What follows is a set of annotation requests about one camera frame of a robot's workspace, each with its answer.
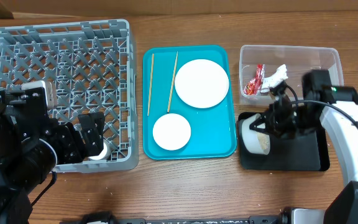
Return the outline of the grey bowl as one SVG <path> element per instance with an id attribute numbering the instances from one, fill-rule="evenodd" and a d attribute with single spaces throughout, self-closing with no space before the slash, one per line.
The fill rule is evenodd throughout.
<path id="1" fill-rule="evenodd" d="M 241 132 L 240 135 L 244 142 L 244 145 L 251 154 L 264 155 L 262 154 L 260 144 L 257 139 L 258 132 L 250 130 L 249 125 L 250 117 L 239 121 L 239 131 Z"/>

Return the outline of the red sauce packet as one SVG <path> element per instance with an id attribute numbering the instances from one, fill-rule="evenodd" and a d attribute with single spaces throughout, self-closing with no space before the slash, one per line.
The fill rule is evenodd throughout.
<path id="1" fill-rule="evenodd" d="M 255 77 L 251 79 L 244 88 L 245 95 L 259 95 L 263 84 L 265 74 L 265 65 L 258 64 Z"/>

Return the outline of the white napkin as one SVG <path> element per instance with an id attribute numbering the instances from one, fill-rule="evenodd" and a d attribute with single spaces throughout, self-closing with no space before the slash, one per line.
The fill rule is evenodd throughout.
<path id="1" fill-rule="evenodd" d="M 267 93 L 270 91 L 271 88 L 275 88 L 279 85 L 282 81 L 288 79 L 287 76 L 287 66 L 285 64 L 279 66 L 276 72 L 263 79 L 262 86 L 260 88 L 261 93 Z"/>

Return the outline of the pink shallow bowl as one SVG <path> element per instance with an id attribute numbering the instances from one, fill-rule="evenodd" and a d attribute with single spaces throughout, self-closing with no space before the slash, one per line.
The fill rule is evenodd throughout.
<path id="1" fill-rule="evenodd" d="M 155 122 L 152 134 L 159 147 L 167 151 L 176 151 L 189 142 L 191 126 L 182 115 L 167 113 Z"/>

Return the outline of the wooden chopstick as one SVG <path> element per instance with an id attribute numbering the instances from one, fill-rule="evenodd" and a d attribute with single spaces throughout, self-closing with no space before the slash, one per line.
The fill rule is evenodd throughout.
<path id="1" fill-rule="evenodd" d="M 176 71 L 177 71 L 177 62 L 178 62 L 178 52 L 176 52 L 176 56 L 175 56 L 173 75 L 172 75 L 172 81 L 171 81 L 171 86 L 170 86 L 170 94 L 169 94 L 169 98 L 168 98 L 167 113 L 170 112 L 171 103 L 172 103 L 173 87 L 174 87 L 174 84 L 175 84 L 175 75 L 176 75 Z"/>
<path id="2" fill-rule="evenodd" d="M 150 114 L 150 106 L 151 106 L 152 82 L 153 82 L 153 74 L 154 74 L 154 57 L 155 57 L 155 55 L 152 54 L 151 66 L 150 66 L 150 80 L 149 80 L 149 95 L 148 95 L 147 116 L 149 116 L 149 114 Z"/>

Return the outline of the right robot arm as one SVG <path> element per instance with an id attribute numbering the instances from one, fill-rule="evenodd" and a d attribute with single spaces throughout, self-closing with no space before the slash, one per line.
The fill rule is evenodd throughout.
<path id="1" fill-rule="evenodd" d="M 302 77 L 302 100 L 290 101 L 281 83 L 271 89 L 276 101 L 249 128 L 281 139 L 295 139 L 322 127 L 332 141 L 341 166 L 344 189 L 325 210 L 286 208 L 280 223 L 358 223 L 358 94 L 335 86 L 327 70 Z"/>

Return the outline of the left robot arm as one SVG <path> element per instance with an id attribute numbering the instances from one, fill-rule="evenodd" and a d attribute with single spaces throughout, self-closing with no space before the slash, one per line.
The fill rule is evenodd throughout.
<path id="1" fill-rule="evenodd" d="M 0 223 L 27 223 L 28 195 L 61 164 L 83 162 L 103 150 L 102 112 L 81 114 L 81 129 L 50 118 L 42 88 L 0 92 Z"/>

